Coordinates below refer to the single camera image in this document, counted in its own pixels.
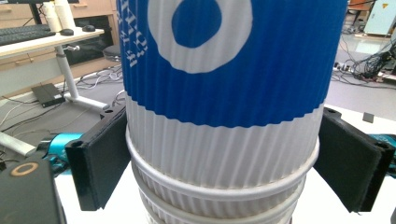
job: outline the white desk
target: white desk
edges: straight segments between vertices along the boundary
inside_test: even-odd
[[[74,82],[69,63],[62,48],[62,45],[97,37],[103,33],[103,30],[83,32],[81,28],[76,28],[74,35],[64,36],[56,34],[54,36],[0,47],[0,60],[42,49],[55,48],[57,52],[56,58],[38,63],[28,63],[13,69],[0,71],[0,95],[32,86],[59,75],[64,75],[69,89],[69,93],[65,94],[64,98],[71,102],[79,102],[103,110],[109,108],[110,105],[108,104],[94,101],[78,94],[76,83]],[[4,133],[0,133],[0,144],[18,151],[22,155],[27,155],[35,150],[35,147],[25,144]]]
[[[343,119],[366,133],[396,133],[396,121],[375,118],[374,123],[362,121],[362,113],[329,106],[343,114]],[[56,179],[67,221],[85,223],[147,223],[146,210],[141,203],[138,186],[131,166],[125,170],[120,183],[108,201],[105,210],[82,212],[71,175]],[[304,192],[293,213],[293,224],[389,224],[396,207],[396,180],[386,177],[370,213],[348,213],[332,189],[312,169],[308,172]]]

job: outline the floor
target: floor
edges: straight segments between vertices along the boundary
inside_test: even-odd
[[[350,27],[350,20],[349,17],[346,18],[344,30]],[[382,49],[388,42],[389,38],[386,37],[344,34],[341,36],[335,61],[344,63],[350,55],[355,60],[363,59]],[[80,95],[113,105],[116,96],[123,90],[119,69],[109,68],[84,77],[78,83]],[[80,104],[63,103],[42,108],[35,102],[32,93],[13,99],[18,102],[0,101],[0,131],[33,146],[37,146],[49,133],[84,133],[100,119],[101,111]],[[334,74],[325,103],[396,120],[396,84],[366,83],[353,77],[340,77]],[[22,160],[23,158],[0,147],[0,159]]]

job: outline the ribbed cup wall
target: ribbed cup wall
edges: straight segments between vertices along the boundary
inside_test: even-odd
[[[134,148],[155,169],[201,187],[243,189],[276,182],[305,164],[317,142],[323,108],[251,128],[182,123],[130,100],[127,111]]]
[[[234,224],[234,223],[245,223],[245,224],[285,224],[289,223],[291,214],[297,204],[297,200],[303,192],[304,180],[302,178],[298,187],[294,192],[286,199],[281,200],[279,204],[272,207],[271,209],[252,215],[249,217],[237,217],[237,218],[224,218],[224,217],[206,217],[199,216],[194,213],[189,213],[185,210],[174,207],[172,204],[167,203],[163,198],[155,194],[153,190],[150,190],[149,186],[145,183],[143,177],[140,175],[137,167],[134,167],[134,175],[137,184],[140,188],[141,198],[144,205],[147,207],[148,212],[153,217],[154,213],[156,217],[167,224],[181,224],[181,223],[212,223],[212,224]]]
[[[140,174],[151,191],[172,206],[198,216],[215,218],[250,217],[264,213],[288,199],[301,184],[300,181],[297,185],[291,186],[290,189],[256,200],[224,202],[198,199],[189,195],[183,195],[153,181],[144,173]]]

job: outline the wooden cabinet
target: wooden cabinet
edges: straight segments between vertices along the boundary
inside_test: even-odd
[[[0,29],[35,24],[28,5],[0,5]]]
[[[111,15],[110,0],[79,0],[79,3],[70,4],[74,18]]]
[[[49,58],[54,58],[56,55],[55,49],[45,49],[27,54],[14,56],[0,60],[0,71],[8,70],[27,63],[38,63]]]
[[[120,42],[119,40],[119,18],[118,18],[118,12],[117,12],[117,0],[110,0],[111,3],[111,10],[113,12],[113,22],[114,22],[114,36],[117,38],[114,43],[118,44]]]

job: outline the paper cup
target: paper cup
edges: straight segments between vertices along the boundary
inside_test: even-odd
[[[59,17],[63,29],[75,29],[76,24],[73,19],[72,11],[70,6],[67,5],[55,5],[56,14]]]
[[[118,3],[135,158],[207,189],[280,185],[312,167],[344,0]]]
[[[211,223],[211,224],[286,224],[289,223],[292,212],[297,204],[297,200],[303,192],[304,182],[294,191],[289,198],[271,210],[264,213],[258,214],[251,217],[241,218],[213,218],[197,216],[166,203],[154,192],[152,192],[148,186],[144,183],[143,179],[134,173],[136,182],[140,189],[140,195],[143,204],[146,206],[153,220],[158,218],[167,224],[174,223]]]
[[[127,141],[134,172],[162,200],[186,212],[217,218],[249,217],[284,202],[301,185],[318,156],[318,145],[307,163],[293,175],[250,189],[210,189],[175,180],[147,164]]]
[[[46,17],[47,23],[49,24],[49,28],[52,32],[59,32],[62,30],[61,22],[58,17]]]

